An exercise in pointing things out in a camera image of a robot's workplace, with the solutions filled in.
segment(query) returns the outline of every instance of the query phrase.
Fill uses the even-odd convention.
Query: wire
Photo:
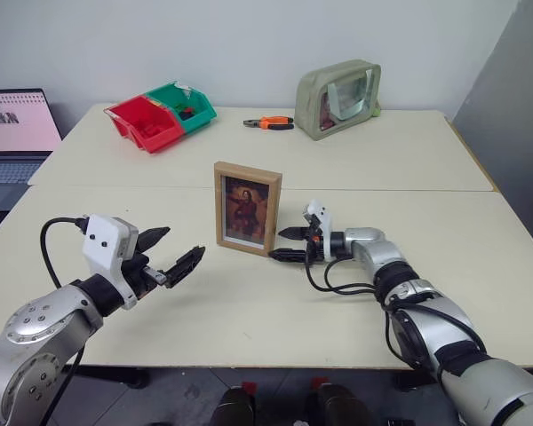
[[[445,321],[448,321],[450,324],[452,324],[455,327],[458,327],[460,330],[462,330],[464,333],[466,333],[477,345],[481,352],[486,353],[486,345],[482,341],[482,339],[478,336],[478,334],[473,331],[471,327],[468,327],[465,323],[460,321],[459,319],[456,319],[454,317],[451,317],[449,314],[444,313],[442,311],[437,311],[436,309],[429,308],[428,306],[423,306],[422,304],[404,304],[404,303],[398,303],[394,305],[393,308],[395,311],[398,309],[404,309],[407,311],[417,311],[417,312],[424,312],[429,313],[431,315],[435,315],[439,318],[442,318]]]
[[[342,260],[347,260],[347,258],[334,260],[333,262],[328,264],[328,266],[326,266],[326,271],[324,272],[324,279],[328,287],[320,287],[319,285],[315,283],[314,278],[312,278],[312,273],[310,272],[310,256],[309,256],[308,251],[309,250],[306,248],[306,257],[304,260],[304,266],[306,268],[306,276],[308,278],[308,281],[310,281],[310,284],[312,285],[312,287],[314,287],[316,290],[322,291],[324,293],[328,293],[328,292],[336,293],[338,295],[343,295],[343,296],[375,294],[375,288],[371,286],[370,284],[353,283],[353,284],[345,284],[343,286],[337,286],[337,287],[331,286],[331,284],[328,281],[328,271],[334,264],[336,264],[337,262],[341,262]],[[362,288],[362,289],[344,291],[347,288]]]
[[[65,376],[65,380],[60,386],[60,390],[57,392],[55,397],[53,397],[52,403],[50,404],[49,408],[45,412],[45,415],[42,418],[42,421],[39,423],[40,426],[46,426],[47,422],[50,421],[53,411],[55,410],[55,407],[60,402],[60,399],[63,396],[63,392],[65,392],[65,389],[68,387],[69,382],[71,382],[71,379],[73,378],[77,368],[79,367],[79,363],[81,362],[81,358],[83,357],[84,352],[85,352],[85,347],[81,348],[81,350],[77,353],[75,361],[73,361],[73,365],[68,371],[68,375]]]
[[[44,226],[42,226],[42,231],[39,234],[39,247],[42,250],[42,257],[44,258],[45,267],[47,268],[47,272],[50,274],[50,277],[52,277],[53,285],[55,286],[55,288],[61,288],[61,283],[60,280],[57,278],[55,271],[53,270],[50,256],[47,254],[47,242],[45,241],[45,237],[47,236],[47,231],[48,229],[50,229],[50,226],[59,223],[76,224],[77,219],[74,219],[72,217],[55,217],[54,219],[45,222]]]
[[[385,341],[387,342],[387,348],[389,351],[401,362],[409,364],[402,355],[397,352],[394,347],[391,345],[391,336],[389,335],[389,328],[391,327],[391,318],[389,318],[389,312],[385,312]]]
[[[42,250],[42,257],[44,258],[45,267],[47,268],[47,272],[50,274],[50,277],[52,278],[53,285],[55,286],[55,288],[61,288],[61,283],[60,283],[60,280],[57,278],[57,274],[53,270],[52,261],[47,253],[47,241],[46,241],[47,231],[49,230],[50,226],[52,226],[53,224],[59,224],[59,223],[75,224],[81,227],[80,225],[82,224],[80,223],[80,221],[84,221],[84,219],[81,219],[81,218],[74,219],[72,217],[55,217],[54,219],[51,219],[45,222],[44,226],[42,226],[42,231],[39,234],[39,247]],[[61,397],[63,396],[63,392],[65,392],[65,389],[69,386],[69,382],[71,382],[71,379],[73,378],[77,368],[79,367],[79,363],[81,362],[81,358],[83,357],[84,352],[85,352],[85,347],[81,348],[79,352],[77,353],[75,361],[73,361],[73,365],[68,371],[68,375],[65,377],[65,380],[61,384],[60,389],[58,390],[55,397],[53,397],[53,400],[50,406],[47,408],[47,411],[45,412],[45,415],[42,418],[42,421],[40,422],[40,426],[46,426],[47,422],[50,421],[53,411],[55,410],[55,407],[58,405]]]
[[[334,288],[334,287],[331,286],[330,281],[328,280],[328,274],[330,273],[330,269],[335,264],[338,264],[339,262],[344,262],[345,260],[352,260],[353,258],[354,258],[353,256],[346,256],[346,257],[341,257],[340,259],[332,260],[331,262],[328,263],[328,265],[326,266],[326,270],[323,273],[323,280],[325,281],[326,286],[328,286],[328,288]],[[367,283],[364,283],[364,282],[355,282],[353,284],[347,284],[347,285],[348,286],[371,288],[373,290],[375,289],[375,286],[373,286],[372,284],[367,284]]]

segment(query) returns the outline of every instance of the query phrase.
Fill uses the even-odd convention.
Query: laptop
[[[12,209],[60,142],[44,91],[0,90],[0,211]]]

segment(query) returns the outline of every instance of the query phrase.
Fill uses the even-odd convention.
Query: robotic arm
[[[20,307],[0,335],[0,425],[33,425],[59,391],[62,367],[119,307],[131,309],[158,285],[172,288],[194,270],[205,248],[195,247],[167,272],[148,266],[142,253],[170,228],[139,235],[119,218],[76,220],[93,274]]]
[[[383,232],[375,228],[332,232],[330,215],[318,201],[306,206],[304,217],[309,227],[287,228],[280,235],[306,240],[306,250],[282,248],[271,257],[286,262],[359,260],[371,277],[387,324],[393,325],[401,349],[395,355],[436,378],[467,424],[533,425],[533,376],[490,357],[465,313],[421,279]]]

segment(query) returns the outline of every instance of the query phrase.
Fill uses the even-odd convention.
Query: laptop screen
[[[0,153],[48,152],[60,141],[41,90],[0,91]]]

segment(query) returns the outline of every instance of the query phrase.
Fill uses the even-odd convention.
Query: pliers
[[[260,127],[270,130],[290,130],[294,129],[294,119],[291,117],[262,117],[260,120],[245,120],[243,124],[247,127]]]

